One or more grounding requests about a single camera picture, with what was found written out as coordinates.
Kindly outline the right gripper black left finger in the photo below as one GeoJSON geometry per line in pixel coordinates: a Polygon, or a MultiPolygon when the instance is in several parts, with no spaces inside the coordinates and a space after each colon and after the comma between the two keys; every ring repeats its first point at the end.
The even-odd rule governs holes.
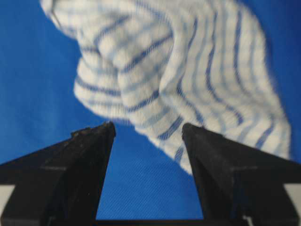
{"type": "Polygon", "coordinates": [[[93,226],[115,126],[106,122],[0,166],[3,226],[93,226]]]}

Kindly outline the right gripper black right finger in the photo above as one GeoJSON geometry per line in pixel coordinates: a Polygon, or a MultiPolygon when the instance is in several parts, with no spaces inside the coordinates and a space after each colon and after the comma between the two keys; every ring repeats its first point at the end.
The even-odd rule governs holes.
{"type": "Polygon", "coordinates": [[[300,164],[189,123],[182,128],[182,139],[206,221],[300,225],[300,164]]]}

